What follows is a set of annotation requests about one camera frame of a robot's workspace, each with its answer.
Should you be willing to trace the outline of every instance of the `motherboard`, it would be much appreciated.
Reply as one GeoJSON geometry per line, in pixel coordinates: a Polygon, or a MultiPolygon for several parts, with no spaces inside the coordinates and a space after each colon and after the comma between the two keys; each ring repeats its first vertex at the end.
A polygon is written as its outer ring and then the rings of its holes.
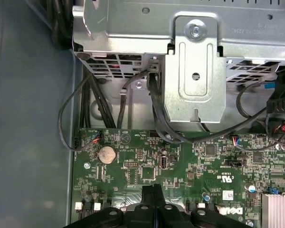
{"type": "MultiPolygon", "coordinates": [[[[194,137],[204,133],[182,132],[194,137]]],[[[266,135],[237,135],[238,144],[257,149],[266,135]]],[[[285,148],[244,152],[230,136],[197,144],[169,144],[154,131],[78,129],[71,220],[106,207],[126,210],[141,201],[143,185],[161,184],[166,202],[188,213],[213,204],[219,213],[261,227],[262,194],[285,193],[285,148]]]]}

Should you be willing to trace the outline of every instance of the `screw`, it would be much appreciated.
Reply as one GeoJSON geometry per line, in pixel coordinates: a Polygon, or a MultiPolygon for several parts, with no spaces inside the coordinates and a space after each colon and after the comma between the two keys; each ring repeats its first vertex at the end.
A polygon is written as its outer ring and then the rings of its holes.
{"type": "Polygon", "coordinates": [[[198,210],[197,212],[199,215],[205,215],[206,214],[206,212],[204,212],[203,210],[198,210]]]}
{"type": "Polygon", "coordinates": [[[166,205],[165,208],[166,208],[167,210],[171,210],[171,209],[172,209],[172,206],[171,206],[171,205],[166,205]]]}
{"type": "Polygon", "coordinates": [[[136,88],[141,89],[143,86],[143,84],[141,82],[137,82],[136,83],[136,88]]]}
{"type": "Polygon", "coordinates": [[[165,137],[166,137],[167,139],[172,140],[172,137],[171,137],[171,135],[169,135],[169,134],[165,135],[165,137]]]}
{"type": "Polygon", "coordinates": [[[193,37],[199,37],[200,36],[200,28],[197,25],[195,25],[191,28],[190,33],[193,37]]]}
{"type": "Polygon", "coordinates": [[[246,221],[246,225],[250,226],[250,227],[253,227],[253,222],[251,220],[247,220],[246,221]]]}
{"type": "Polygon", "coordinates": [[[84,168],[85,168],[86,170],[90,169],[90,168],[91,168],[90,163],[85,162],[85,163],[84,163],[84,168]]]}

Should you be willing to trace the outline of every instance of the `small black chip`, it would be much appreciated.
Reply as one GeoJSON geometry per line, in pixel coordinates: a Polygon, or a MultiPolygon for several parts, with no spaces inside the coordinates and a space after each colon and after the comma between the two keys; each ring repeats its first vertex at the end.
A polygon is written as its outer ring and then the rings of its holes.
{"type": "Polygon", "coordinates": [[[262,163],[263,162],[263,153],[262,152],[254,152],[252,161],[253,161],[253,163],[262,163]]]}
{"type": "Polygon", "coordinates": [[[215,156],[215,146],[206,146],[206,155],[215,156]]]}
{"type": "Polygon", "coordinates": [[[173,154],[169,154],[169,160],[171,162],[177,162],[179,160],[179,157],[176,153],[173,153],[173,154]]]}

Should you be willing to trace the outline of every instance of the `gray metal panel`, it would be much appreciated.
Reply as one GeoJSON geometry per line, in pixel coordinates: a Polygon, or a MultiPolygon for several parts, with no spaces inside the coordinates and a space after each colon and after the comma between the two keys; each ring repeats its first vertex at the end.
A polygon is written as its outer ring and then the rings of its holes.
{"type": "Polygon", "coordinates": [[[69,152],[57,114],[71,93],[72,71],[72,54],[54,49],[50,30],[24,1],[0,0],[1,228],[66,223],[69,152]]]}

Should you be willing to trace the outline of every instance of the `wire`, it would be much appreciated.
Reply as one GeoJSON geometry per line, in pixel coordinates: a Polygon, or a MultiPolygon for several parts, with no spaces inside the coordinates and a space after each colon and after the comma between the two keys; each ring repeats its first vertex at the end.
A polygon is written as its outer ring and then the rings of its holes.
{"type": "Polygon", "coordinates": [[[72,47],[73,0],[47,0],[47,18],[52,25],[52,39],[56,48],[72,47]]]}
{"type": "Polygon", "coordinates": [[[85,126],[87,128],[91,128],[91,119],[90,119],[90,100],[91,100],[91,94],[90,94],[90,86],[89,84],[86,82],[83,86],[83,90],[85,93],[85,108],[84,108],[84,112],[85,112],[85,126]]]}
{"type": "Polygon", "coordinates": [[[102,120],[104,121],[105,127],[106,128],[116,128],[110,107],[105,99],[104,94],[102,93],[97,83],[96,77],[85,66],[84,66],[84,75],[90,76],[88,79],[88,82],[94,94],[94,97],[98,105],[98,109],[101,114],[102,120]]]}
{"type": "Polygon", "coordinates": [[[172,144],[179,144],[181,143],[181,141],[179,140],[173,140],[173,139],[168,139],[166,137],[166,135],[161,131],[161,127],[160,127],[160,123],[156,117],[156,114],[154,112],[154,108],[152,107],[152,111],[153,111],[153,117],[154,117],[154,125],[155,125],[155,130],[157,132],[157,134],[166,142],[168,143],[172,143],[172,144]]]}
{"type": "Polygon", "coordinates": [[[63,145],[68,148],[71,151],[83,151],[86,148],[90,147],[91,145],[93,145],[93,141],[90,141],[89,143],[87,143],[85,146],[80,147],[80,148],[72,148],[70,147],[63,135],[63,130],[62,130],[62,114],[63,111],[65,110],[67,104],[70,102],[70,100],[72,100],[72,98],[75,96],[75,94],[77,94],[80,89],[82,88],[82,86],[84,85],[84,83],[91,77],[92,75],[87,75],[87,77],[85,77],[80,83],[79,85],[76,87],[76,89],[74,90],[74,92],[71,94],[71,96],[68,97],[68,99],[63,103],[63,105],[61,106],[61,108],[59,109],[59,113],[58,113],[58,130],[59,130],[59,136],[61,139],[61,142],[63,143],[63,145]]]}
{"type": "Polygon", "coordinates": [[[237,137],[237,136],[232,137],[232,142],[233,142],[234,146],[238,146],[239,141],[240,141],[239,137],[237,137]]]}
{"type": "MultiPolygon", "coordinates": [[[[241,104],[242,95],[246,92],[247,89],[249,89],[251,87],[255,87],[255,86],[260,86],[260,85],[266,84],[266,83],[267,82],[256,82],[256,83],[248,85],[247,87],[243,88],[239,92],[239,94],[237,95],[237,99],[236,99],[236,106],[237,106],[238,112],[242,115],[242,117],[244,117],[244,118],[251,118],[251,116],[242,107],[242,104],[241,104]]],[[[257,119],[256,121],[258,121],[263,127],[265,127],[264,121],[262,121],[260,119],[257,119]]]]}
{"type": "Polygon", "coordinates": [[[79,117],[79,127],[83,128],[85,125],[85,92],[81,92],[81,101],[80,101],[80,117],[79,117]]]}
{"type": "Polygon", "coordinates": [[[200,125],[204,129],[205,132],[210,132],[209,128],[204,123],[200,123],[200,125]]]}
{"type": "Polygon", "coordinates": [[[272,141],[274,141],[275,143],[278,143],[280,145],[285,146],[285,142],[281,142],[281,138],[280,139],[275,139],[271,133],[269,132],[269,128],[268,128],[268,123],[269,123],[269,118],[270,118],[270,114],[266,115],[266,120],[265,120],[265,124],[266,124],[266,134],[268,135],[268,138],[270,138],[272,141]]]}
{"type": "MultiPolygon", "coordinates": [[[[266,125],[266,133],[267,133],[267,135],[268,135],[268,138],[270,138],[270,137],[269,137],[269,134],[268,134],[269,132],[268,132],[268,127],[267,127],[267,125],[266,125]]],[[[280,140],[283,140],[284,138],[285,138],[285,132],[284,132],[283,135],[278,139],[278,142],[272,143],[272,144],[270,144],[270,145],[268,145],[268,146],[265,146],[265,147],[262,147],[262,148],[259,148],[259,149],[247,149],[247,148],[243,148],[243,147],[240,147],[240,146],[236,146],[236,148],[238,148],[238,149],[240,149],[240,150],[242,150],[242,151],[247,151],[247,152],[263,151],[263,150],[267,150],[267,149],[270,149],[270,148],[276,146],[277,144],[280,143],[280,140]]]]}
{"type": "MultiPolygon", "coordinates": [[[[124,90],[128,89],[128,86],[137,81],[140,80],[142,78],[144,78],[147,75],[148,71],[144,70],[142,72],[140,72],[139,74],[131,77],[123,86],[124,90]]],[[[122,124],[123,124],[123,117],[124,117],[124,112],[125,112],[125,107],[126,107],[126,103],[127,103],[127,97],[126,95],[121,95],[120,98],[120,111],[119,111],[119,115],[118,115],[118,119],[117,119],[117,128],[121,129],[122,128],[122,124]]]]}
{"type": "Polygon", "coordinates": [[[157,88],[157,84],[156,84],[156,79],[154,76],[149,76],[149,91],[150,91],[150,95],[151,95],[151,99],[152,99],[152,103],[153,103],[153,107],[154,107],[154,112],[156,114],[156,117],[158,118],[161,127],[164,131],[166,131],[169,135],[171,135],[173,138],[178,139],[182,142],[186,142],[186,143],[200,143],[200,142],[204,142],[204,141],[208,141],[208,140],[213,140],[215,138],[218,137],[222,137],[226,134],[230,134],[232,132],[238,131],[240,129],[242,129],[243,127],[245,127],[248,124],[253,123],[262,113],[264,113],[266,111],[266,108],[262,109],[261,111],[259,111],[258,113],[256,113],[255,115],[253,115],[251,118],[235,125],[232,126],[230,128],[227,128],[221,132],[217,132],[217,133],[213,133],[207,136],[200,136],[200,137],[196,137],[196,138],[186,138],[183,137],[182,135],[179,135],[178,133],[176,133],[168,124],[166,118],[165,118],[165,112],[162,106],[162,102],[160,100],[160,93],[158,91],[157,88]]]}

